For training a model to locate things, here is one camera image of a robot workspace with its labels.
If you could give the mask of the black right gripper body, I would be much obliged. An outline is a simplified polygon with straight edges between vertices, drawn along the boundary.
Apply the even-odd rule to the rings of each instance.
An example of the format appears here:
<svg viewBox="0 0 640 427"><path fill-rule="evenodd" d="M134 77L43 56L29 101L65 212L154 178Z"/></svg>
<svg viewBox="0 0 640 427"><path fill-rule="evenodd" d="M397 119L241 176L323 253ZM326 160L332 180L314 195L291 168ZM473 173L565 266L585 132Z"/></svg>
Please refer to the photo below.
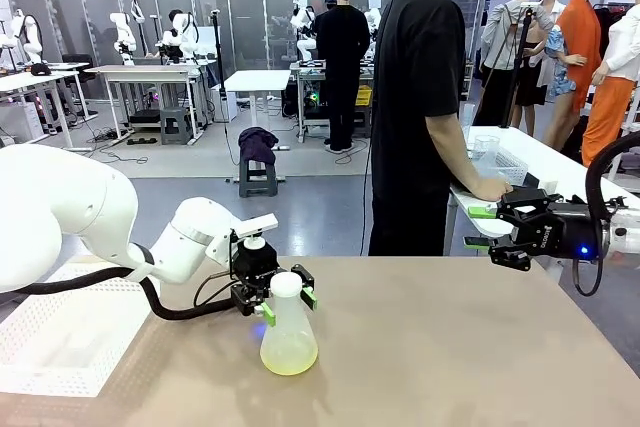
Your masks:
<svg viewBox="0 0 640 427"><path fill-rule="evenodd" d="M594 261L599 254L586 204L548 204L518 212L517 244L529 255Z"/></svg>

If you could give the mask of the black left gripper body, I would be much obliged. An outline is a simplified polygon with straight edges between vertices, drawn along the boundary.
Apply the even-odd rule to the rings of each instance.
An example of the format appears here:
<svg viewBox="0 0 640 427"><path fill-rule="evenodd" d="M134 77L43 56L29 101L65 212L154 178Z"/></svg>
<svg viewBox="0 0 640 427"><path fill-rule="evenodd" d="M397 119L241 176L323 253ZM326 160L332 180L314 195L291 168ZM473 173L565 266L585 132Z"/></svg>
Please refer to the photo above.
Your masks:
<svg viewBox="0 0 640 427"><path fill-rule="evenodd" d="M271 278L278 273L275 249L265 240L240 240L230 264L234 284L230 296L243 316L253 315L256 307L270 297Z"/></svg>

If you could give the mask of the person's right hand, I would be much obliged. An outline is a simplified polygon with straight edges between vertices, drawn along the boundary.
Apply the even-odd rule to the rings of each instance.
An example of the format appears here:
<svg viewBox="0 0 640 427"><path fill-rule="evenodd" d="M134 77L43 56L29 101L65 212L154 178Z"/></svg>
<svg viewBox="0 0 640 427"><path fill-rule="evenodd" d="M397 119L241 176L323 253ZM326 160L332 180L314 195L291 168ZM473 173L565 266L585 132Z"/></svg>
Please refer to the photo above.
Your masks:
<svg viewBox="0 0 640 427"><path fill-rule="evenodd" d="M498 178L480 178L470 187L474 197L487 202L497 202L512 191L513 186L508 181Z"/></svg>

